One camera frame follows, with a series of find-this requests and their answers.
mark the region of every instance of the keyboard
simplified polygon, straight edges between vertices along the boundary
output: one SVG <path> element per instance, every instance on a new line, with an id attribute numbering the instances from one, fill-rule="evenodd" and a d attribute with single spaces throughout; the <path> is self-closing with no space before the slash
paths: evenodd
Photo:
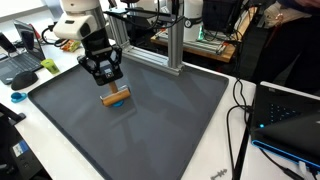
<path id="1" fill-rule="evenodd" d="M 15 69 L 17 73 L 24 71 L 36 71 L 42 66 L 39 60 L 31 57 L 28 53 L 20 54 L 11 58 L 8 62 L 10 69 Z"/>

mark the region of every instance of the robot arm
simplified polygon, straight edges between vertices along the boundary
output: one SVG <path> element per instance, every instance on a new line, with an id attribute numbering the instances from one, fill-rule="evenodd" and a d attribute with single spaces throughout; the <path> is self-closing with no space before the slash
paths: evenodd
<path id="1" fill-rule="evenodd" d="M 59 38 L 80 40 L 85 56 L 78 62 L 93 75 L 99 86 L 120 79 L 122 49 L 111 46 L 99 0 L 60 0 L 65 11 L 53 32 Z"/>

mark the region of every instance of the sticker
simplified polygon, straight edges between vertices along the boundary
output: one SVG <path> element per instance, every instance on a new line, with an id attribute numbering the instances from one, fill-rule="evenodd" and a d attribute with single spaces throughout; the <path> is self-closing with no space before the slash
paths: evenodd
<path id="1" fill-rule="evenodd" d="M 20 141 L 18 144 L 14 145 L 12 148 L 16 157 L 19 157 L 21 154 L 29 150 L 29 147 L 24 140 Z"/>

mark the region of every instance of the table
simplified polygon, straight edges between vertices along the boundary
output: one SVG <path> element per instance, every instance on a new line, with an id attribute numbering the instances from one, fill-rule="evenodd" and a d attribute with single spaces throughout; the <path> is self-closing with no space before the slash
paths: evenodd
<path id="1" fill-rule="evenodd" d="M 241 37 L 242 35 L 244 35 L 246 33 L 256 11 L 257 11 L 257 8 L 255 8 L 255 7 L 250 8 L 248 13 L 244 16 L 243 21 L 242 21 L 243 23 L 241 23 L 238 28 L 238 36 L 239 37 Z M 157 35 L 152 36 L 150 41 L 154 44 L 157 44 L 157 45 L 167 46 L 167 40 L 159 39 L 159 37 Z M 204 43 L 202 43 L 202 45 L 200 45 L 200 46 L 198 46 L 199 43 L 197 43 L 197 44 L 196 43 L 197 42 L 188 42 L 188 43 L 185 42 L 184 46 L 183 46 L 183 50 L 185 52 L 189 52 L 192 54 L 196 54 L 199 56 L 203 56 L 206 58 L 210 58 L 210 59 L 214 59 L 214 60 L 222 61 L 222 62 L 226 62 L 226 63 L 230 62 L 234 53 L 236 52 L 235 46 L 233 46 L 231 44 L 227 45 L 221 54 L 216 54 L 213 50 L 206 50 L 205 48 L 203 48 L 203 46 L 205 46 Z"/>
<path id="2" fill-rule="evenodd" d="M 66 53 L 48 45 L 43 46 L 43 50 L 47 58 L 55 60 L 61 73 L 77 65 L 76 57 L 84 53 L 84 49 L 79 49 L 74 53 Z M 182 179 L 209 179 L 211 176 L 215 175 L 217 171 L 222 169 L 228 169 L 228 172 L 221 179 L 231 179 L 225 118 L 228 109 L 235 105 L 232 98 L 232 88 L 236 79 L 197 66 L 190 66 L 213 74 L 225 76 L 229 79 L 229 85 L 183 174 Z M 19 92 L 27 93 L 40 84 L 59 75 L 51 75 L 46 69 L 41 69 L 37 71 L 36 74 L 38 75 L 39 80 L 32 86 Z M 243 84 L 244 96 L 248 103 L 252 102 L 255 85 L 246 81 L 243 81 Z M 27 116 L 25 120 L 15 127 L 53 179 L 103 179 L 82 154 L 66 137 L 63 136 L 46 116 L 30 102 L 29 99 L 26 99 L 19 104 L 13 104 L 10 99 L 10 95 L 13 92 L 10 86 L 0 84 L 0 91 L 1 103 L 16 113 L 23 112 Z M 230 119 L 233 120 L 230 123 L 233 145 L 232 153 L 234 159 L 236 159 L 245 130 L 245 124 L 242 120 L 243 111 L 240 109 L 233 111 Z"/>
<path id="3" fill-rule="evenodd" d="M 320 100 L 320 97 L 313 96 L 310 94 L 302 93 L 296 90 L 288 89 L 282 86 L 278 86 L 275 84 L 262 82 L 262 85 L 273 87 L 280 90 L 285 90 L 288 92 L 292 92 L 295 94 L 299 94 L 302 96 L 314 98 Z M 299 167 L 288 161 L 285 160 L 277 155 L 271 154 L 269 152 L 266 152 L 274 161 L 279 163 L 280 165 L 287 167 L 291 169 L 292 171 L 298 173 L 302 176 L 301 172 L 299 171 Z M 241 179 L 259 179 L 259 180 L 269 180 L 269 179 L 283 179 L 283 180 L 290 180 L 291 178 L 285 175 L 277 166 L 275 166 L 272 162 L 270 162 L 262 153 L 261 151 L 251 145 L 251 140 L 249 138 L 249 142 L 247 145 L 247 151 L 246 156 L 243 164 Z"/>

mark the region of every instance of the black mat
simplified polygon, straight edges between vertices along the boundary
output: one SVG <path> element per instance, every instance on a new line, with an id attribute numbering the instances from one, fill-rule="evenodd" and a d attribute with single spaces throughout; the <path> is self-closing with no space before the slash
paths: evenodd
<path id="1" fill-rule="evenodd" d="M 102 105 L 108 86 L 79 65 L 29 98 L 105 179 L 180 179 L 228 79 L 191 67 L 174 76 L 126 59 L 121 68 L 117 85 L 131 97 L 120 108 Z"/>

